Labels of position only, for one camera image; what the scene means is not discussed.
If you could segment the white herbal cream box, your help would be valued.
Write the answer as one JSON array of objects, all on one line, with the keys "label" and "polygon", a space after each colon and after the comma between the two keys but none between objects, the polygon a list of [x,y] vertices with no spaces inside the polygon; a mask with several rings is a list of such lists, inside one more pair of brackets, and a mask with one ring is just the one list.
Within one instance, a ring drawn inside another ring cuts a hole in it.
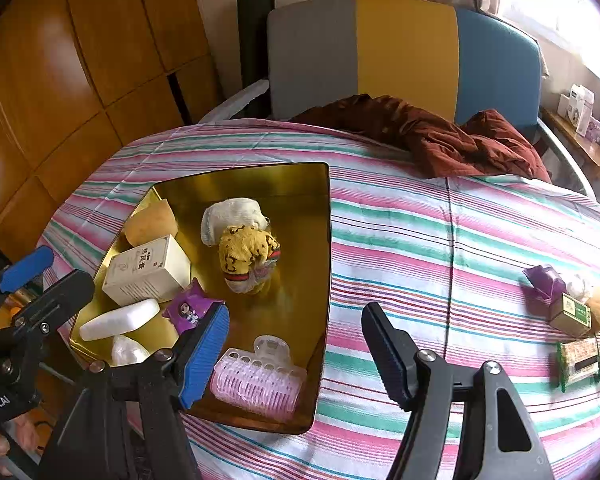
[{"label": "white herbal cream box", "polygon": [[172,300],[192,279],[189,258],[172,235],[130,248],[108,264],[102,291],[124,307],[144,299]]}]

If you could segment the purple snack packet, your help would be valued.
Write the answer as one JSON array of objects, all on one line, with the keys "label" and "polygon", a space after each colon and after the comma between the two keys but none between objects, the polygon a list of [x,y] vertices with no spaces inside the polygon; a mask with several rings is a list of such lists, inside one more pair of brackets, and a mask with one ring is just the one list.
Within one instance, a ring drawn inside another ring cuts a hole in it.
[{"label": "purple snack packet", "polygon": [[524,269],[521,284],[526,306],[531,313],[545,313],[567,292],[565,281],[549,264]]},{"label": "purple snack packet", "polygon": [[207,296],[196,278],[179,292],[162,312],[181,335],[186,330],[195,328],[214,304],[222,304],[223,300]]}]

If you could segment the pink hair roller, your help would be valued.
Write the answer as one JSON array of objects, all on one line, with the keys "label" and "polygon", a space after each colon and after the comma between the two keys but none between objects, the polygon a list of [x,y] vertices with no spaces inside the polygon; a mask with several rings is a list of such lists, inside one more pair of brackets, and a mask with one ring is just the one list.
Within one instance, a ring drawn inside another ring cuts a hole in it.
[{"label": "pink hair roller", "polygon": [[209,389],[235,408],[286,422],[294,416],[305,382],[306,370],[291,361],[288,344],[262,335],[252,351],[225,351],[213,367]]}]

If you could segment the white sock ball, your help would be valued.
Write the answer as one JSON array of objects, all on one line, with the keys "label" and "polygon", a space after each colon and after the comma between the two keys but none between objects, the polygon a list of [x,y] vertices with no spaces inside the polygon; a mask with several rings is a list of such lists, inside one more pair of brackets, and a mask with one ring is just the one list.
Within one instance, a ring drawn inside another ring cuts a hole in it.
[{"label": "white sock ball", "polygon": [[235,197],[212,204],[202,215],[200,238],[202,244],[212,247],[229,226],[252,226],[265,230],[270,224],[262,214],[260,204],[248,197]]}]

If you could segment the small green white box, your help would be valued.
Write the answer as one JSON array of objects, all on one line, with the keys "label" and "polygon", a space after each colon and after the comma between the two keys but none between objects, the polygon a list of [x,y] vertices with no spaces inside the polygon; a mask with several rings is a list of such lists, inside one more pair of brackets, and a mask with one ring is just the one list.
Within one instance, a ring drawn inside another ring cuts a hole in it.
[{"label": "small green white box", "polygon": [[572,338],[581,338],[592,328],[591,309],[563,292],[550,306],[548,322]]}]

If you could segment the yellow patterned sock ball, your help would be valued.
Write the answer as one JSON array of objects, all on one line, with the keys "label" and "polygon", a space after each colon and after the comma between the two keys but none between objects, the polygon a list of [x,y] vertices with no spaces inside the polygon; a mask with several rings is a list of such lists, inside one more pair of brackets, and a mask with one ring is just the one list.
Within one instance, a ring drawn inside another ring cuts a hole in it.
[{"label": "yellow patterned sock ball", "polygon": [[229,226],[220,237],[219,263],[235,294],[257,294],[271,277],[280,256],[276,238],[252,226]]}]

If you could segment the striped bed sheet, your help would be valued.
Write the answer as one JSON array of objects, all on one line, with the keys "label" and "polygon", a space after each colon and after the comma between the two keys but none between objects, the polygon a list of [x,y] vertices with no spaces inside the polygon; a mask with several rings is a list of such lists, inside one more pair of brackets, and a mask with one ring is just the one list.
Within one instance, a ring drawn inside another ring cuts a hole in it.
[{"label": "striped bed sheet", "polygon": [[362,336],[370,301],[451,363],[500,362],[554,475],[592,478],[600,384],[559,389],[554,351],[562,336],[524,276],[550,264],[600,280],[600,205],[565,188],[515,177],[424,180],[395,148],[286,122],[182,127],[122,148],[59,207],[41,237],[55,251],[46,282],[72,269],[95,272],[151,185],[283,162],[324,162],[332,191],[332,293],[316,419],[305,434],[283,437],[187,417],[204,478],[385,478],[408,417],[388,399]]}]

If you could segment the wooden wardrobe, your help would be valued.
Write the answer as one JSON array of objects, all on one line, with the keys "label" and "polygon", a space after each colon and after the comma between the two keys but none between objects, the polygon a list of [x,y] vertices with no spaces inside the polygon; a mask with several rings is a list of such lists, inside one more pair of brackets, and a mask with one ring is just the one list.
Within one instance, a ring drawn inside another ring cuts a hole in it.
[{"label": "wooden wardrobe", "polygon": [[197,0],[12,0],[0,16],[0,249],[32,250],[122,146],[221,99]]}]

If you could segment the dark red blanket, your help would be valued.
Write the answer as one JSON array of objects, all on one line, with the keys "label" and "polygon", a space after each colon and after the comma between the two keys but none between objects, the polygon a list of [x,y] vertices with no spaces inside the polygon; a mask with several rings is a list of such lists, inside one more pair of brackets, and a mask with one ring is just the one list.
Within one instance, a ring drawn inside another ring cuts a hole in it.
[{"label": "dark red blanket", "polygon": [[309,108],[291,120],[352,132],[408,151],[426,178],[512,174],[550,182],[536,149],[493,108],[457,125],[393,96],[355,94]]}]

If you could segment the wooden side table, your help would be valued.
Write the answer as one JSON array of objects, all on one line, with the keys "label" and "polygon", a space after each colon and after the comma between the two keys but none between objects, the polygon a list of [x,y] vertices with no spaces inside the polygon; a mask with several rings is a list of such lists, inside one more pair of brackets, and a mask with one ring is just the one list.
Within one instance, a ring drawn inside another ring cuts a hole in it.
[{"label": "wooden side table", "polygon": [[555,112],[550,112],[542,106],[540,107],[540,118],[573,155],[578,155],[583,159],[585,166],[592,171],[592,175],[600,178],[600,144],[580,136],[565,118],[560,117]]}]

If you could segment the boxes on side table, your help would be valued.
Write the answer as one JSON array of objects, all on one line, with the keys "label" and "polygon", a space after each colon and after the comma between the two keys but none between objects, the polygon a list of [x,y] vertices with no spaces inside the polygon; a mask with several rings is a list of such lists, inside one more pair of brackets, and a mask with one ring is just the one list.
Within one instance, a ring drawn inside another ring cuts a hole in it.
[{"label": "boxes on side table", "polygon": [[570,123],[579,136],[594,143],[600,142],[600,121],[593,116],[594,93],[582,86],[573,84],[568,94],[559,98],[557,114]]}]

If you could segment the grey yellow blue headboard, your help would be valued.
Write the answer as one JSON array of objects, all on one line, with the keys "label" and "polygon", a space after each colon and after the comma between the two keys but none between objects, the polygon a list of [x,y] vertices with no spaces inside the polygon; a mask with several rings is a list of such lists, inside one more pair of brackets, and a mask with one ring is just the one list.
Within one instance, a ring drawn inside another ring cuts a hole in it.
[{"label": "grey yellow blue headboard", "polygon": [[534,40],[486,14],[422,0],[310,0],[268,16],[277,119],[353,96],[393,96],[462,124],[494,108],[525,136],[539,115]]}]

